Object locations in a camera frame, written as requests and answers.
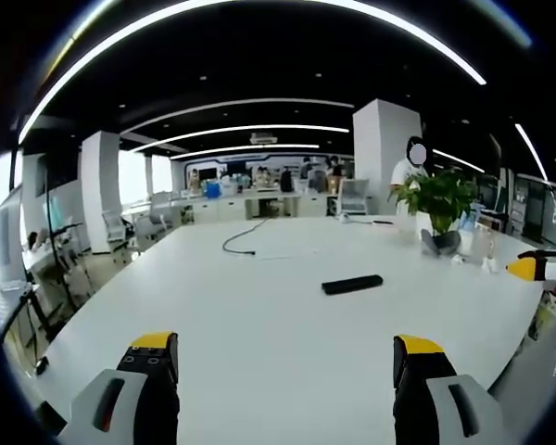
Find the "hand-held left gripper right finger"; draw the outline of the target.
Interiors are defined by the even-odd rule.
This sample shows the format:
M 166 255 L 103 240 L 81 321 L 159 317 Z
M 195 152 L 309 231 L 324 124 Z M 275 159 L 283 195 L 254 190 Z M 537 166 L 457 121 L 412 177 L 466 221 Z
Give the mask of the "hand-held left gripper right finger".
M 393 339 L 397 444 L 513 444 L 497 401 L 435 342 Z

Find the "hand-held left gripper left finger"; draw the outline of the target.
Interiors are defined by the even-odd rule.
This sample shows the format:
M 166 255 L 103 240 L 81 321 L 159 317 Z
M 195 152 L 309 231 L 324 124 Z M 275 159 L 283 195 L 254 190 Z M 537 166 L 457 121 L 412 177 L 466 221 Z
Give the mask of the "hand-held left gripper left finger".
M 61 444 L 175 444 L 179 425 L 178 335 L 145 334 L 114 369 L 73 400 Z

